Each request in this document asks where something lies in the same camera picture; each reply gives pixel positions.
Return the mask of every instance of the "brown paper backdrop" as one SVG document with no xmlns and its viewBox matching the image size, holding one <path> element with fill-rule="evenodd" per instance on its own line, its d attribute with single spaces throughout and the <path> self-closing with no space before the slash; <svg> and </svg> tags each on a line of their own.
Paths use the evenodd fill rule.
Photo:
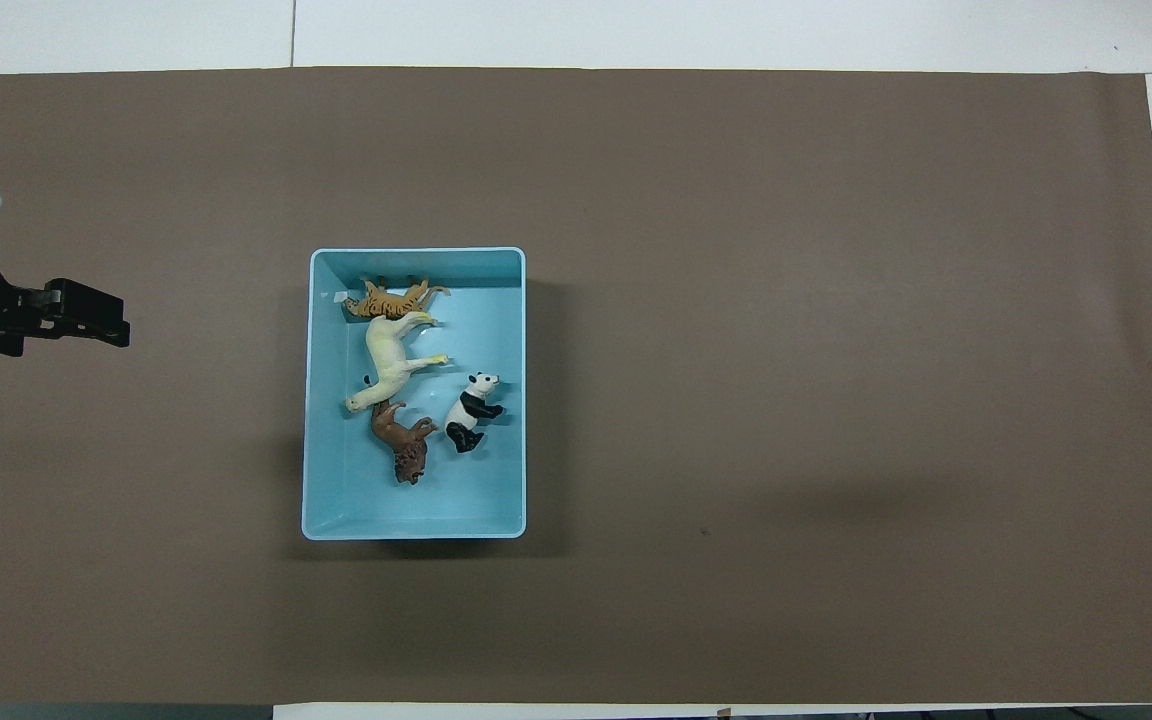
<svg viewBox="0 0 1152 720">
<path fill-rule="evenodd" d="M 0 700 L 1152 702 L 1140 77 L 0 77 L 0 190 L 132 323 L 0 357 Z M 526 536 L 305 541 L 308 255 L 442 245 Z"/>
</svg>

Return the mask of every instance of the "panda head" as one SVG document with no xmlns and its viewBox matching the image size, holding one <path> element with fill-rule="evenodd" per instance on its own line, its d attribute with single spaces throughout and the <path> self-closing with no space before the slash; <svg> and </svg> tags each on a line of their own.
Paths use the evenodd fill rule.
<svg viewBox="0 0 1152 720">
<path fill-rule="evenodd" d="M 473 373 L 470 376 L 470 389 L 480 393 L 480 395 L 492 392 L 499 384 L 500 376 L 490 376 L 486 373 Z"/>
</svg>

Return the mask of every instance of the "plastic toy animal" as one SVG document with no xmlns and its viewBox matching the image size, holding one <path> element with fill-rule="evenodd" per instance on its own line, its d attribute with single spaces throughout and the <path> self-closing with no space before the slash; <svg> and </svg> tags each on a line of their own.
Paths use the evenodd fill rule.
<svg viewBox="0 0 1152 720">
<path fill-rule="evenodd" d="M 376 364 L 376 373 L 380 376 L 380 379 L 376 381 L 374 386 L 344 397 L 344 406 L 351 414 L 397 395 L 397 392 L 403 389 L 407 379 L 411 378 L 416 370 L 447 363 L 449 359 L 447 355 L 430 355 L 429 357 L 408 359 L 407 348 L 403 347 L 403 336 L 417 325 L 437 324 L 438 320 L 434 319 L 434 316 L 425 313 L 425 311 L 407 313 L 397 320 L 379 318 L 379 316 L 372 318 L 371 324 L 367 325 L 367 353 L 371 353 L 372 364 Z"/>
<path fill-rule="evenodd" d="M 499 384 L 500 376 L 475 373 L 470 376 L 470 386 L 456 397 L 444 423 L 447 437 L 456 444 L 456 452 L 473 450 L 483 441 L 483 433 L 473 432 L 479 419 L 497 418 L 505 412 L 501 406 L 486 404 L 486 397 Z"/>
<path fill-rule="evenodd" d="M 393 295 L 393 293 L 385 290 L 385 278 L 378 279 L 380 287 L 376 287 L 371 285 L 369 279 L 362 278 L 362 283 L 367 288 L 367 295 L 364 300 L 347 297 L 342 302 L 347 313 L 355 316 L 355 318 L 380 318 L 382 314 L 385 318 L 396 320 L 412 311 L 425 310 L 435 291 L 452 295 L 452 291 L 440 285 L 429 287 L 429 278 L 422 279 L 419 282 L 416 282 L 416 278 L 408 278 L 412 286 L 407 288 L 407 294 Z"/>
<path fill-rule="evenodd" d="M 406 402 L 381 400 L 371 406 L 371 432 L 380 438 L 380 442 L 394 450 L 394 477 L 399 483 L 416 484 L 425 473 L 425 455 L 429 447 L 425 437 L 438 429 L 434 420 L 420 418 L 410 429 L 404 429 L 394 414 Z"/>
</svg>

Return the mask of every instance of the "white table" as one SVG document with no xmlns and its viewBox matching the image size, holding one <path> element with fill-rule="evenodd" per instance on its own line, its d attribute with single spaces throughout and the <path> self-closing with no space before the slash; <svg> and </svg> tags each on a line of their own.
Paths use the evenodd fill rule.
<svg viewBox="0 0 1152 720">
<path fill-rule="evenodd" d="M 0 0 L 0 73 L 288 65 L 1146 73 L 1152 116 L 1152 0 Z M 721 707 L 353 703 L 282 706 L 276 717 L 680 717 Z M 732 712 L 938 707 L 970 706 Z"/>
</svg>

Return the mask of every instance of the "light blue plastic bin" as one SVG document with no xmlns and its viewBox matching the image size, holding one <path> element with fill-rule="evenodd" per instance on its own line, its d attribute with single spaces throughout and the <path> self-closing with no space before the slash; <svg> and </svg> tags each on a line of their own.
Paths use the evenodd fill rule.
<svg viewBox="0 0 1152 720">
<path fill-rule="evenodd" d="M 391 291 L 408 275 L 430 279 L 439 324 L 412 331 L 407 356 L 445 353 L 452 362 L 419 370 L 394 396 L 399 420 L 424 415 L 439 425 L 426 438 L 420 482 L 394 479 L 393 452 L 371 434 L 370 410 L 349 414 L 344 397 L 376 369 L 364 343 L 366 320 L 346 318 L 338 294 L 362 297 L 362 275 Z M 310 258 L 305 372 L 305 492 L 301 530 L 329 539 L 516 538 L 526 528 L 526 282 L 516 247 L 422 250 L 317 250 Z M 503 415 L 477 427 L 485 438 L 457 454 L 444 418 L 471 373 L 500 374 L 488 401 Z"/>
</svg>

